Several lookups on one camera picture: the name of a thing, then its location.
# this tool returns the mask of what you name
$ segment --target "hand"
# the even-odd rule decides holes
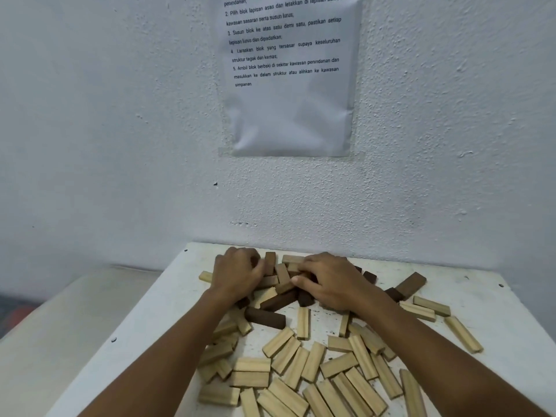
[[[319,283],[295,276],[293,284],[335,310],[352,310],[358,295],[370,285],[348,259],[328,252],[307,256],[299,270],[314,273]]]
[[[230,247],[214,261],[210,289],[232,306],[253,292],[264,273],[265,261],[254,248]]]

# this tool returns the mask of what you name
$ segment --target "white textured wall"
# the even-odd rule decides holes
[[[366,0],[349,160],[223,154],[204,13],[0,0],[0,291],[328,249],[499,270],[556,336],[556,0]]]

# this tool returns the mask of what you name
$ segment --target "instruction sheet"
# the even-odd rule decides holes
[[[208,0],[237,156],[346,156],[361,0]]]

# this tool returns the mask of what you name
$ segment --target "pile of wooden blocks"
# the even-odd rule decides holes
[[[308,306],[315,300],[290,281],[293,275],[300,274],[297,265],[301,261],[303,257],[284,255],[282,263],[276,265],[276,254],[266,254],[266,276],[257,287],[266,291],[256,301],[241,300],[228,312],[229,319],[216,328],[212,345],[207,347],[199,364],[198,373],[206,385],[201,388],[198,400],[229,407],[237,407],[241,401],[246,417],[260,417],[259,405],[272,417],[303,417],[309,408],[316,417],[347,417],[352,415],[349,409],[357,417],[379,416],[388,406],[369,383],[378,379],[390,400],[405,394],[410,417],[426,417],[415,378],[401,369],[400,385],[387,364],[396,354],[368,325],[351,322],[350,313],[342,314],[338,336],[329,335],[327,346],[316,341],[310,351],[302,346],[300,340],[310,338]],[[366,271],[363,275],[371,284],[376,283],[377,278],[372,273]],[[313,275],[303,276],[316,281]],[[211,277],[211,273],[203,272],[199,279],[211,282]],[[413,303],[407,301],[426,281],[425,277],[414,273],[386,292],[420,319],[435,321],[436,315],[444,316],[449,328],[470,352],[482,351],[471,333],[451,316],[448,306],[418,296],[413,297]],[[294,301],[300,305],[297,333],[286,327],[284,315],[276,313]],[[262,348],[264,357],[240,357],[232,367],[226,357],[233,353],[239,336],[253,330],[251,322],[281,331]],[[327,347],[344,354],[323,361]],[[323,381],[317,381],[319,371]],[[272,372],[279,377],[271,380]],[[217,374],[227,384],[208,384]],[[301,379],[308,383],[302,395],[297,393]]]

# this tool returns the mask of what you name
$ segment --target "table surface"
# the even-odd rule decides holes
[[[47,417],[76,417],[108,384],[133,363],[149,346],[182,317],[198,300],[208,284],[198,280],[201,271],[212,271],[214,258],[228,245],[189,243],[137,303],[115,332],[83,367],[67,390],[54,404]],[[261,256],[268,250],[258,249]],[[303,253],[276,251],[283,254]],[[501,275],[494,272],[417,265],[401,262],[350,259],[364,270],[378,275],[377,285],[383,289],[396,286],[413,272],[427,278],[419,295],[445,303],[469,328],[484,347],[475,358],[531,398],[551,414],[556,415],[556,345],[531,313],[521,304]],[[285,314],[288,326],[296,329],[297,302],[279,311]],[[314,341],[326,344],[328,335],[337,335],[340,315],[315,304],[311,309],[311,337],[302,341],[310,349]],[[425,322],[441,335],[463,348],[443,318]],[[254,330],[240,338],[234,356],[263,357],[262,346],[277,333],[277,329],[253,324]],[[327,351],[325,359],[340,353]],[[405,368],[399,358],[390,363],[399,379],[399,369]],[[380,382],[373,387],[389,405],[384,415],[403,416],[403,397],[390,401]],[[196,374],[176,413],[177,416],[241,416],[236,409],[198,404],[196,397],[201,381]],[[429,416],[438,416],[426,395]]]

